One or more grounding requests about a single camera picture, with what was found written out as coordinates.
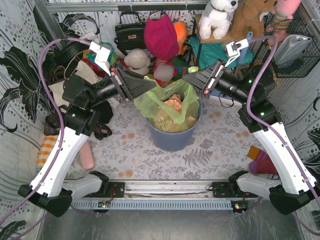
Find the green plastic trash bag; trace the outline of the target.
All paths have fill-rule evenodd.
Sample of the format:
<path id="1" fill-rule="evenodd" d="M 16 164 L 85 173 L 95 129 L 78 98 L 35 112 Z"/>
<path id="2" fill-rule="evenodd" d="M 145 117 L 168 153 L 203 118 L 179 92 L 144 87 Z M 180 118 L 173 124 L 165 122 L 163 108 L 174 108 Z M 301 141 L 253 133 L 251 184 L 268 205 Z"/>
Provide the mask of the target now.
<path id="1" fill-rule="evenodd" d="M 149 74 L 144 79 L 156 87 L 136 98 L 134 105 L 153 127 L 166 133 L 180 133 L 196 125 L 200 98 L 191 84 L 179 79 L 162 87 Z"/>

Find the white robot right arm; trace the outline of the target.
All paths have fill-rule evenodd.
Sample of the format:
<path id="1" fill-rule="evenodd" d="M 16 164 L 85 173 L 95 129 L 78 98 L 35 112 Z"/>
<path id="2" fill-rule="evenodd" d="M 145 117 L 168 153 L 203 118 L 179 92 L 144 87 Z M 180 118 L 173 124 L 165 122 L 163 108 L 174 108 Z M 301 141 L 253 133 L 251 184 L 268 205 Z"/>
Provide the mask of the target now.
<path id="1" fill-rule="evenodd" d="M 217 60 L 212 66 L 182 78 L 204 94 L 218 90 L 242 104 L 238 110 L 240 120 L 262 144 L 280 177 L 271 180 L 239 171 L 228 179 L 232 194 L 268 199 L 283 215 L 318 199 L 319 181 L 303 165 L 288 139 L 280 115 L 267 99 L 276 86 L 272 71 L 267 66 L 255 65 L 243 79 L 238 79 L 226 72 L 224 64 Z"/>

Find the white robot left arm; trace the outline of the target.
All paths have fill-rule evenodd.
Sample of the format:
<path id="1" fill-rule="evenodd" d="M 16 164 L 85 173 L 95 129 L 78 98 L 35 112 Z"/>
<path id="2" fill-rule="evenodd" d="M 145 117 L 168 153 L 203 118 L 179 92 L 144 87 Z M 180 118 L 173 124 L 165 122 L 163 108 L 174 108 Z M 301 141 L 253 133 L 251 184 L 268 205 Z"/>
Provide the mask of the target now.
<path id="1" fill-rule="evenodd" d="M 67 78 L 62 98 L 69 102 L 69 107 L 60 118 L 59 137 L 40 172 L 30 184 L 21 185 L 18 194 L 55 217 L 61 217 L 73 201 L 82 197 L 111 194 L 109 178 L 98 171 L 71 183 L 64 182 L 77 153 L 98 125 L 101 112 L 93 107 L 116 95 L 132 101 L 156 85 L 154 80 L 120 63 L 95 84 L 78 75 Z"/>

